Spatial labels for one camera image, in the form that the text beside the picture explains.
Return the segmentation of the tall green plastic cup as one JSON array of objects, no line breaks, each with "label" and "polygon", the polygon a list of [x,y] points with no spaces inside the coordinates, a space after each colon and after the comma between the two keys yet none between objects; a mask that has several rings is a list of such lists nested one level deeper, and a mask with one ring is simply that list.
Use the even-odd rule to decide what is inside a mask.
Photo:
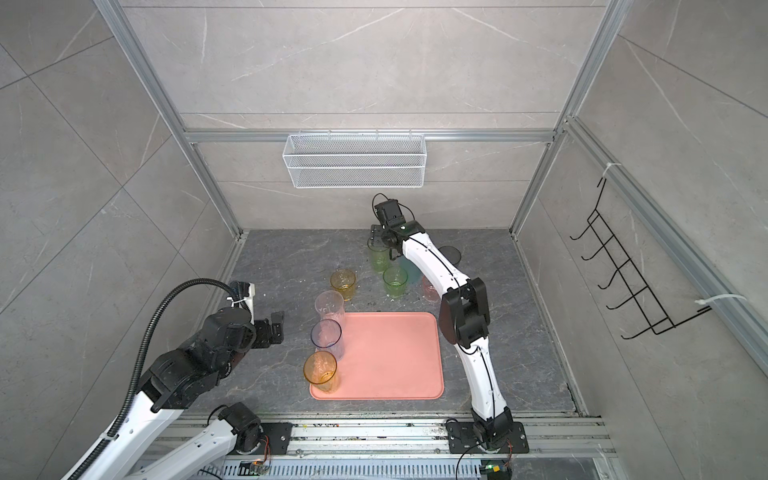
[{"label": "tall green plastic cup", "polygon": [[390,249],[378,237],[369,238],[367,248],[373,271],[377,273],[385,272],[390,267]]}]

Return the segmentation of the blue plastic cup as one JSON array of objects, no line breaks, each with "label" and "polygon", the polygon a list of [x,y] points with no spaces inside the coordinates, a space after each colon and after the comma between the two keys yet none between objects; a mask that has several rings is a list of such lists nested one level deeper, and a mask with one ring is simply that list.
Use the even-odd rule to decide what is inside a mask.
[{"label": "blue plastic cup", "polygon": [[337,360],[343,358],[345,353],[343,329],[338,321],[332,318],[318,321],[312,328],[310,340],[318,351],[326,351]]}]

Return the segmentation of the tall yellow plastic cup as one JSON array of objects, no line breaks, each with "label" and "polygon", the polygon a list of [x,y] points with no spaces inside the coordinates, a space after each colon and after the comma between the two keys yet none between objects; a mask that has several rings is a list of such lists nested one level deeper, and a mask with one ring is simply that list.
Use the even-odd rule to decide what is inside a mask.
[{"label": "tall yellow plastic cup", "polygon": [[340,374],[336,357],[327,351],[316,351],[304,363],[305,380],[317,390],[333,393],[340,386]]}]

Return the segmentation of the clear plastic cup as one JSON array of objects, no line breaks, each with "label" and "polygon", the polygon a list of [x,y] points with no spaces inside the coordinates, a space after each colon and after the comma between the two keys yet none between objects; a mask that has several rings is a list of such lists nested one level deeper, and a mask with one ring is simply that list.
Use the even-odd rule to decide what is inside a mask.
[{"label": "clear plastic cup", "polygon": [[336,290],[328,290],[317,296],[315,310],[321,319],[331,319],[340,326],[345,324],[345,300]]}]

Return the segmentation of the pink tray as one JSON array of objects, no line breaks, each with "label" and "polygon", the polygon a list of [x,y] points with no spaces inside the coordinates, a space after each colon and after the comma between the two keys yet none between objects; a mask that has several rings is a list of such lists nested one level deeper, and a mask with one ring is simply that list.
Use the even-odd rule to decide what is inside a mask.
[{"label": "pink tray", "polygon": [[322,401],[434,400],[444,392],[440,340],[427,312],[350,312],[338,387]]}]

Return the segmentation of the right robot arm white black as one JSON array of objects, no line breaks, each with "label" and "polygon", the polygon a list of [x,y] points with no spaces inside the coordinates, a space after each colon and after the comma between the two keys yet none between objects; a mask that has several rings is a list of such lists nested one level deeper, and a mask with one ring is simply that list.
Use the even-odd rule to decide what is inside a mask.
[{"label": "right robot arm white black", "polygon": [[395,198],[372,203],[384,245],[418,267],[441,295],[438,327],[457,350],[468,380],[476,442],[487,451],[496,450],[512,431],[514,419],[492,364],[486,285],[462,273],[416,219],[406,218],[409,210]]}]

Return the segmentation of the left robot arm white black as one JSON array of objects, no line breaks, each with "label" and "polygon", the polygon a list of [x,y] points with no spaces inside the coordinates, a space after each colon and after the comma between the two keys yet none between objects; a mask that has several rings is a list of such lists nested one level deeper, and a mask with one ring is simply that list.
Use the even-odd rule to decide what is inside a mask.
[{"label": "left robot arm white black", "polygon": [[[171,302],[198,285],[219,288],[229,306],[207,316],[179,347],[146,362],[160,319]],[[188,479],[232,453],[258,455],[270,466],[273,448],[283,438],[269,435],[261,419],[241,402],[224,404],[209,415],[192,439],[152,464],[131,469],[155,439],[197,400],[228,377],[253,349],[284,340],[282,311],[265,319],[253,314],[255,286],[194,278],[174,287],[160,302],[145,329],[122,406],[109,428],[66,473],[68,479]]]}]

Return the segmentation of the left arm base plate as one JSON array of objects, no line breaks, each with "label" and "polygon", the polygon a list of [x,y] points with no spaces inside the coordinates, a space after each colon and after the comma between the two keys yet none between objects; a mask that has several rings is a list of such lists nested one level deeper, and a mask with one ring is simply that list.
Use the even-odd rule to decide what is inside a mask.
[{"label": "left arm base plate", "polygon": [[293,424],[289,422],[262,423],[259,440],[251,454],[264,456],[266,444],[269,444],[270,456],[286,455],[292,430]]}]

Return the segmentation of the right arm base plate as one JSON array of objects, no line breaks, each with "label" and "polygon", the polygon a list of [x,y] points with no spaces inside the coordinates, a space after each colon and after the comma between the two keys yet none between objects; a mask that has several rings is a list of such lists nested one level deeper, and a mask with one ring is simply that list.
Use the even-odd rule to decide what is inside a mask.
[{"label": "right arm base plate", "polygon": [[515,421],[509,428],[503,427],[500,435],[495,435],[485,442],[481,442],[476,435],[472,422],[448,419],[444,426],[452,454],[512,453],[517,455],[530,452],[527,434],[521,422]]}]

